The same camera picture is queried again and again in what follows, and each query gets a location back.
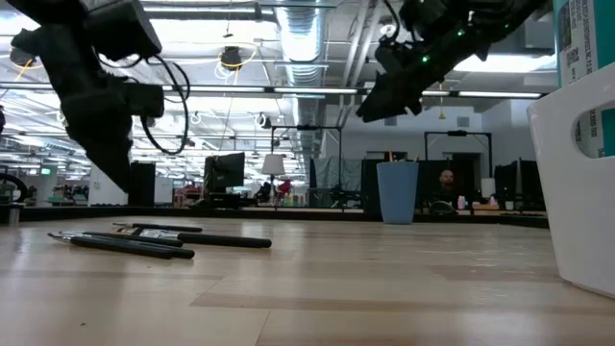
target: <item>ceiling light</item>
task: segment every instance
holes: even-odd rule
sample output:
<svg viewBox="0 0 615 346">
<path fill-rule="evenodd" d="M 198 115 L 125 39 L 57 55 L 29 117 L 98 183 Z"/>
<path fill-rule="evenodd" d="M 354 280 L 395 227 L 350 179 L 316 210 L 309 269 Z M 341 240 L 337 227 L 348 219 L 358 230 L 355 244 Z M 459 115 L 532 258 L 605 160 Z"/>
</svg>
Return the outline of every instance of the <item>ceiling light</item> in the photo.
<svg viewBox="0 0 615 346">
<path fill-rule="evenodd" d="M 134 161 L 141 161 L 141 162 L 156 162 L 159 159 L 158 158 L 151 158 L 151 157 L 138 157 L 138 158 L 133 158 Z"/>
<path fill-rule="evenodd" d="M 164 90 L 172 90 L 172 86 L 164 86 Z M 259 86 L 191 86 L 195 92 L 264 92 L 264 87 Z"/>
<path fill-rule="evenodd" d="M 492 91 L 460 91 L 459 97 L 485 97 L 485 98 L 520 98 L 539 99 L 542 96 L 537 92 L 492 92 Z"/>
<path fill-rule="evenodd" d="M 451 95 L 449 91 L 439 91 L 439 90 L 425 90 L 423 91 L 423 96 L 440 96 L 446 97 Z"/>
<path fill-rule="evenodd" d="M 76 159 L 76 158 L 68 158 L 70 161 L 77 162 L 80 164 L 90 164 L 88 160 Z"/>
<path fill-rule="evenodd" d="M 328 63 L 318 62 L 273 62 L 274 67 L 318 67 L 329 68 Z"/>
<path fill-rule="evenodd" d="M 221 12 L 221 13 L 254 13 L 254 10 L 234 9 L 234 8 L 215 8 L 215 7 L 145 7 L 146 12 Z M 262 14 L 273 14 L 273 11 L 264 10 Z"/>
<path fill-rule="evenodd" d="M 49 83 L 0 82 L 0 88 L 17 90 L 53 90 Z"/>
<path fill-rule="evenodd" d="M 462 72 L 528 73 L 554 61 L 555 55 L 530 57 L 492 54 L 487 57 L 486 62 L 481 61 L 477 56 L 472 56 L 460 62 L 454 70 Z"/>
<path fill-rule="evenodd" d="M 13 136 L 13 138 L 15 138 L 21 144 L 32 145 L 32 146 L 37 146 L 37 147 L 45 146 L 45 143 L 42 140 L 37 139 L 37 138 L 32 138 L 29 136 Z"/>
<path fill-rule="evenodd" d="M 21 164 L 21 163 L 9 163 L 6 166 L 10 168 L 40 168 L 40 164 Z"/>
<path fill-rule="evenodd" d="M 315 94 L 345 94 L 355 95 L 358 91 L 355 88 L 337 87 L 275 87 L 275 92 L 280 93 L 315 93 Z"/>
<path fill-rule="evenodd" d="M 11 130 L 17 130 L 17 131 L 26 131 L 26 129 L 22 128 L 19 125 L 15 125 L 15 124 L 11 124 L 11 123 L 7 123 L 4 125 L 5 129 L 11 129 Z"/>
</svg>

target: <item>blue cylinder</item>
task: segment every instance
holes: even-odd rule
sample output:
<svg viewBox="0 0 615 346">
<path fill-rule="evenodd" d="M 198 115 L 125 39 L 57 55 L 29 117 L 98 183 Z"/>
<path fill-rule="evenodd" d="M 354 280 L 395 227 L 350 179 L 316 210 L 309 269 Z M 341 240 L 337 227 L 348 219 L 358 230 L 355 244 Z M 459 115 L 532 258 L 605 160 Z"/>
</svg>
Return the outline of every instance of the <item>blue cylinder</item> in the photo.
<svg viewBox="0 0 615 346">
<path fill-rule="evenodd" d="M 382 162 L 377 168 L 384 223 L 411 224 L 414 219 L 419 164 L 407 161 Z"/>
</svg>

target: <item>lamp shade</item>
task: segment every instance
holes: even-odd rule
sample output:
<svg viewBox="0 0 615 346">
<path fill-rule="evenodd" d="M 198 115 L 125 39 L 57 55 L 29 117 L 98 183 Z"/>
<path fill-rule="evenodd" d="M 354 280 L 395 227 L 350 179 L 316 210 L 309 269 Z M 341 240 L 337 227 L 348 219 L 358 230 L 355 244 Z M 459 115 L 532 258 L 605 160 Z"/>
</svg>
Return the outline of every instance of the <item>lamp shade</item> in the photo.
<svg viewBox="0 0 615 346">
<path fill-rule="evenodd" d="M 480 180 L 480 191 L 482 198 L 489 198 L 496 193 L 496 180 L 493 178 L 483 178 Z"/>
<path fill-rule="evenodd" d="M 286 174 L 286 172 L 284 171 L 283 156 L 276 154 L 267 154 L 265 156 L 265 162 L 262 165 L 262 170 L 260 171 L 260 173 L 266 175 Z"/>
</svg>

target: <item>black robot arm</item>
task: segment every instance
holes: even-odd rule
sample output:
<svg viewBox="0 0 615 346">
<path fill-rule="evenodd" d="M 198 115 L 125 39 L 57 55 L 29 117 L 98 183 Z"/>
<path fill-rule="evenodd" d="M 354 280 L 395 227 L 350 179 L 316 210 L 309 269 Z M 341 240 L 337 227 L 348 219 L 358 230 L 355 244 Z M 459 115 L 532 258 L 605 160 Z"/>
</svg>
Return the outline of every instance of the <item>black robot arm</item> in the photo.
<svg viewBox="0 0 615 346">
<path fill-rule="evenodd" d="M 101 67 L 98 54 L 118 61 L 155 56 L 160 41 L 137 0 L 87 9 L 79 0 L 8 0 L 40 24 L 12 45 L 40 57 L 61 101 L 68 135 L 120 188 L 128 191 L 132 115 L 161 117 L 161 86 L 127 83 Z"/>
<path fill-rule="evenodd" d="M 406 107 L 420 113 L 423 91 L 444 82 L 447 73 L 474 54 L 485 61 L 492 43 L 514 32 L 547 1 L 405 0 L 400 18 L 420 39 L 397 42 L 399 29 L 393 37 L 381 38 L 376 60 L 386 73 L 377 74 L 357 115 L 371 122 L 404 114 Z"/>
</svg>

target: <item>ventilation duct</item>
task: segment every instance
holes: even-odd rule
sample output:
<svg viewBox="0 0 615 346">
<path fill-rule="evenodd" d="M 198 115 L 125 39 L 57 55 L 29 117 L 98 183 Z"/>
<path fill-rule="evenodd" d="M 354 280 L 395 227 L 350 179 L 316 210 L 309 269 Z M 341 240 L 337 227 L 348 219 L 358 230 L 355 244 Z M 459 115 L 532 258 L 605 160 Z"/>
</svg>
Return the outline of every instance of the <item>ventilation duct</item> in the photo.
<svg viewBox="0 0 615 346">
<path fill-rule="evenodd" d="M 150 19 L 176 20 L 245 20 L 278 24 L 273 10 L 254 6 L 207 7 L 207 6 L 160 6 L 144 4 Z"/>
<path fill-rule="evenodd" d="M 324 46 L 325 13 L 321 9 L 301 7 L 277 8 L 280 23 L 280 42 L 284 59 L 288 62 L 314 62 L 320 58 Z M 293 87 L 319 87 L 322 85 L 323 69 L 310 65 L 286 67 L 288 83 Z M 293 117 L 296 125 L 322 125 L 324 104 L 319 99 L 293 99 Z M 299 132 L 301 152 L 313 152 L 322 140 L 322 131 Z M 309 157 L 304 156 L 304 167 L 309 175 Z"/>
</svg>

